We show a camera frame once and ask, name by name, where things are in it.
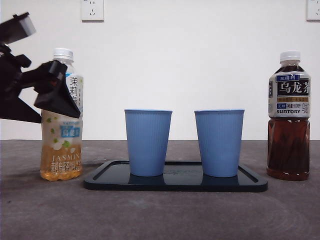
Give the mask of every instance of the bottle cap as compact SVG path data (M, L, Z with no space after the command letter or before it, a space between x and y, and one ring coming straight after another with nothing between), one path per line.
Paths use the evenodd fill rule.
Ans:
M53 50L53 57L55 59L68 59L74 61L74 53L67 48L57 47Z
M284 51L280 54L280 63L287 60L299 60L300 61L300 52L296 50Z

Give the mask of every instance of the tray rim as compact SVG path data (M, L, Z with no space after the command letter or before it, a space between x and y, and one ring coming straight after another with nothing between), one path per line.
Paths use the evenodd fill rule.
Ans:
M101 176L111 166L116 164L128 165L128 160L106 160L98 168L89 172L83 181L83 187L88 190L98 191L167 191L167 192L235 192L235 193L260 193L268 190L268 181L244 164L238 168L248 178L257 180L249 185L239 185L236 190L230 190L234 186L210 186L210 185L142 185L128 183L101 183L95 182L96 176ZM165 161L165 166L201 166L201 161Z

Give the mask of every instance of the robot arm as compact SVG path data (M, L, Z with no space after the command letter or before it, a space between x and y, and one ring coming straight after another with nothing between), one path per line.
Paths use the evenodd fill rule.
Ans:
M12 55L7 46L35 32L28 15L14 15L0 24L0 118L41 123L41 116L19 98L21 90L29 87L38 93L35 107L79 118L80 111L66 85L67 66L54 60L22 72L31 61L25 55Z

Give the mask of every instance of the gray table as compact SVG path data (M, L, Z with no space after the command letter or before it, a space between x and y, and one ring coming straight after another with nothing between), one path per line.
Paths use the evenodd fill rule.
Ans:
M83 175L55 182L40 177L41 141L0 144L2 240L320 239L320 141L301 182L267 176L267 143L243 141L240 162L268 181L260 193L87 190L105 159L128 159L126 141L84 141ZM169 141L166 159L200 161L198 142Z

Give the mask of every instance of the wall socket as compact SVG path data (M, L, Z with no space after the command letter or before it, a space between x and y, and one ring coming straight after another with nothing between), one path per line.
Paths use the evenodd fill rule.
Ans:
M83 22L103 22L104 0L82 0L82 21Z
M306 0L306 20L320 21L320 0Z

